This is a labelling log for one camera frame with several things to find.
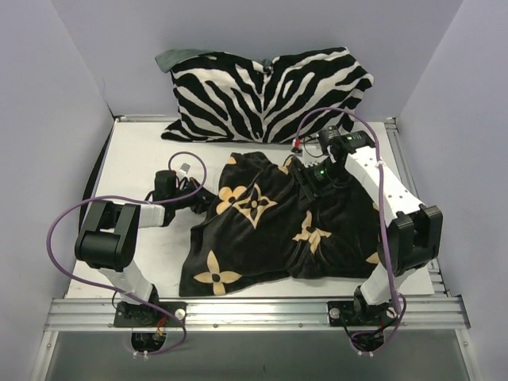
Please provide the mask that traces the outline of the black floral pillowcase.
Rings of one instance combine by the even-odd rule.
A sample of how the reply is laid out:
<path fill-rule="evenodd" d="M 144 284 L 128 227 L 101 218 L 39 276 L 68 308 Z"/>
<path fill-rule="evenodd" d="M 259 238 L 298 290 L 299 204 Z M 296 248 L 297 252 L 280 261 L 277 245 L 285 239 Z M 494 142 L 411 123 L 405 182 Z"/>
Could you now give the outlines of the black floral pillowcase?
<path fill-rule="evenodd" d="M 179 295 L 222 296 L 292 277 L 366 278 L 379 264 L 379 212 L 350 183 L 298 208 L 298 184 L 262 152 L 233 153 L 202 223 L 190 231 Z"/>

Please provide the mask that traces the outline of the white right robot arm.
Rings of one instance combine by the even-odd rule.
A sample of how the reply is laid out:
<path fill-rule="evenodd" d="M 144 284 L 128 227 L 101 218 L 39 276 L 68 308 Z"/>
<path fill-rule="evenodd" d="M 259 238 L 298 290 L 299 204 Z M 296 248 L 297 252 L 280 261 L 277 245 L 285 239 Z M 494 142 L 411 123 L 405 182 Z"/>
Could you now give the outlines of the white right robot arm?
<path fill-rule="evenodd" d="M 380 306 L 392 302 L 401 285 L 427 266 L 439 252 L 443 214 L 410 193 L 380 157 L 377 138 L 364 131 L 342 135 L 335 126 L 317 134 L 324 160 L 319 164 L 292 162 L 289 172 L 301 186 L 303 206 L 323 198 L 325 188 L 358 183 L 379 210 L 379 264 L 356 288 L 352 315 L 369 325 Z"/>

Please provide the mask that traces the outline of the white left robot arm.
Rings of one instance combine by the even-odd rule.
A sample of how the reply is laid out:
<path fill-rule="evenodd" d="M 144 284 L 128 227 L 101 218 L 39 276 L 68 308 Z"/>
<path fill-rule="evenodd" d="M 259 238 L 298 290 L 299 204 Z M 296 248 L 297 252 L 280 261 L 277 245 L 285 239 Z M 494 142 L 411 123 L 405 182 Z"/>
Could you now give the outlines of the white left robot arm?
<path fill-rule="evenodd" d="M 143 204 L 93 201 L 75 242 L 75 258 L 101 272 L 118 290 L 121 301 L 134 305 L 133 318 L 142 326 L 160 319 L 158 291 L 134 261 L 139 229 L 168 226 L 178 210 L 205 212 L 215 198 L 197 179 L 178 171 L 158 171 L 151 198 Z"/>

